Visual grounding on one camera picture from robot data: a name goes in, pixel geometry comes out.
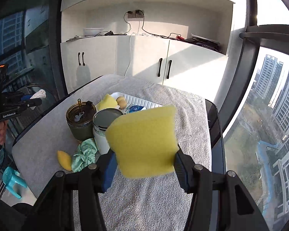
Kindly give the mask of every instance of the turquoise plastic stool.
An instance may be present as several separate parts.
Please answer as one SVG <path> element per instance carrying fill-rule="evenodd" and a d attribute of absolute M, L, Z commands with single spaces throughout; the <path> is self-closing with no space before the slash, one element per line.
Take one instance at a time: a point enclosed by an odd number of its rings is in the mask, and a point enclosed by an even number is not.
<path fill-rule="evenodd" d="M 27 183 L 24 179 L 19 177 L 20 173 L 11 167 L 7 167 L 3 173 L 2 180 L 5 184 L 5 188 L 11 192 L 12 195 L 14 195 L 16 198 L 20 199 L 21 196 L 16 193 L 13 189 L 13 186 L 15 183 L 23 186 L 24 188 L 27 187 Z"/>

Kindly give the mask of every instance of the cabinet handle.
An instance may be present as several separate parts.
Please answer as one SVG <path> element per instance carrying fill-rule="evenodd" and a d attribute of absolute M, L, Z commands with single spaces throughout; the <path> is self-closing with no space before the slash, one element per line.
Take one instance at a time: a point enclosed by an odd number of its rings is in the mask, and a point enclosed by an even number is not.
<path fill-rule="evenodd" d="M 162 58 L 159 60 L 159 62 L 160 62 L 160 67 L 162 66 L 162 60 L 163 60 Z M 158 77 L 160 77 L 160 67 L 159 67 L 159 69 L 158 69 L 158 75 L 157 75 Z"/>
<path fill-rule="evenodd" d="M 169 73 L 170 73 L 171 63 L 172 63 L 172 60 L 169 61 L 169 69 L 168 69 L 167 79 L 169 79 Z"/>
<path fill-rule="evenodd" d="M 85 63 L 83 62 L 83 55 L 84 55 L 85 53 L 83 52 L 82 53 L 82 64 L 85 66 Z"/>
<path fill-rule="evenodd" d="M 79 61 L 79 56 L 80 56 L 80 52 L 78 52 L 78 64 L 79 66 L 81 65 L 80 61 Z"/>

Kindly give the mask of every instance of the wall socket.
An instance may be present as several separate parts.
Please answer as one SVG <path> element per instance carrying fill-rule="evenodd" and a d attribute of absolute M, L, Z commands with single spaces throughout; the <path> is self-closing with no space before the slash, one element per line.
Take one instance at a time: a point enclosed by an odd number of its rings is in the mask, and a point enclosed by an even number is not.
<path fill-rule="evenodd" d="M 128 19 L 135 19 L 135 18 L 143 18 L 144 15 L 143 13 L 145 12 L 144 10 L 141 10 L 142 13 L 140 12 L 140 14 L 136 14 L 135 10 L 131 10 L 133 13 L 132 14 L 127 14 L 127 18 Z"/>

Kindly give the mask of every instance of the hand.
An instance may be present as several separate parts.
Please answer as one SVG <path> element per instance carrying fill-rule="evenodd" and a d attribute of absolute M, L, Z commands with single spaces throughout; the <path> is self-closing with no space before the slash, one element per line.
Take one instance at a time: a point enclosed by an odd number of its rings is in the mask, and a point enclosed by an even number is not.
<path fill-rule="evenodd" d="M 5 143 L 7 127 L 8 127 L 8 121 L 0 122 L 0 145 L 3 145 Z"/>

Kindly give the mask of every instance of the white sky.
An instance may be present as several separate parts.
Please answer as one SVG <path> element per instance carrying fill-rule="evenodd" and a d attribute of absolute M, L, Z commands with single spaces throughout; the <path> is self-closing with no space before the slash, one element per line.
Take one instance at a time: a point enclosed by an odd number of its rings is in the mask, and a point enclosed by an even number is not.
<path fill-rule="evenodd" d="M 257 0 L 258 15 L 257 25 L 264 24 L 288 24 L 289 25 L 289 10 L 281 0 Z M 281 52 L 260 47 L 258 59 L 256 62 L 256 70 L 261 69 L 265 55 L 272 55 L 277 58 L 277 61 L 284 63 L 281 71 L 281 76 L 274 91 L 271 101 L 271 107 L 274 107 L 278 95 L 280 94 L 289 71 L 289 55 Z"/>

